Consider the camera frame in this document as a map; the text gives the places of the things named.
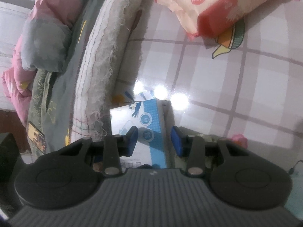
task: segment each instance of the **black cable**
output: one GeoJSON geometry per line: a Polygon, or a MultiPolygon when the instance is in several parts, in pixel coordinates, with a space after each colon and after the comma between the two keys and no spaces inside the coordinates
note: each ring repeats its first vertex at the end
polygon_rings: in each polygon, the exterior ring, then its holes
{"type": "Polygon", "coordinates": [[[297,161],[297,162],[295,163],[295,165],[294,165],[292,168],[289,169],[289,171],[288,171],[288,174],[289,174],[289,175],[292,175],[292,174],[294,173],[294,170],[295,170],[295,168],[296,168],[296,166],[297,166],[297,164],[298,164],[299,162],[302,162],[302,163],[303,163],[303,160],[297,161]]]}

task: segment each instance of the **red and cream package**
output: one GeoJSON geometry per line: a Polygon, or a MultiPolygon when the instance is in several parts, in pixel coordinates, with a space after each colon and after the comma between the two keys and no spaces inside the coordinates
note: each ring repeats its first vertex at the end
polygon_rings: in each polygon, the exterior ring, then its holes
{"type": "Polygon", "coordinates": [[[155,0],[175,12],[190,37],[217,37],[266,0],[155,0]]]}

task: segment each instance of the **metal screw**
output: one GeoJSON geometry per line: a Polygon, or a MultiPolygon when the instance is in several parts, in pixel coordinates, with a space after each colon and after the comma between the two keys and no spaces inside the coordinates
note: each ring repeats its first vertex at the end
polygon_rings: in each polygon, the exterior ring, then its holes
{"type": "Polygon", "coordinates": [[[191,167],[188,169],[190,175],[200,175],[203,173],[203,170],[199,167],[191,167]]]}
{"type": "Polygon", "coordinates": [[[117,167],[108,167],[104,170],[107,175],[116,175],[120,172],[117,167]]]}

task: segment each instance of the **plaid surface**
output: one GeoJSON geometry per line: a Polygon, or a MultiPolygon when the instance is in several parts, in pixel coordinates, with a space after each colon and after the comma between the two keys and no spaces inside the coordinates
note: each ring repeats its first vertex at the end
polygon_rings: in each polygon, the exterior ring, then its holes
{"type": "Polygon", "coordinates": [[[244,38],[231,41],[241,44],[214,58],[220,39],[189,41],[169,9],[152,0],[142,7],[115,94],[132,93],[138,81],[145,92],[163,85],[168,99],[174,93],[189,98],[185,110],[174,110],[177,126],[244,134],[251,151],[284,169],[303,159],[302,0],[264,3],[244,18],[244,38]]]}

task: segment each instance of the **box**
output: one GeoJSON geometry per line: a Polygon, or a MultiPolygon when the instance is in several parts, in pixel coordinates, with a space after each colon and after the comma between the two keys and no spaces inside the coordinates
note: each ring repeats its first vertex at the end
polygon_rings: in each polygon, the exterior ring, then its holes
{"type": "Polygon", "coordinates": [[[121,166],[136,168],[149,164],[167,168],[166,130],[162,102],[158,99],[134,102],[110,110],[112,134],[125,135],[132,126],[138,127],[138,142],[131,157],[121,157],[121,166]]]}

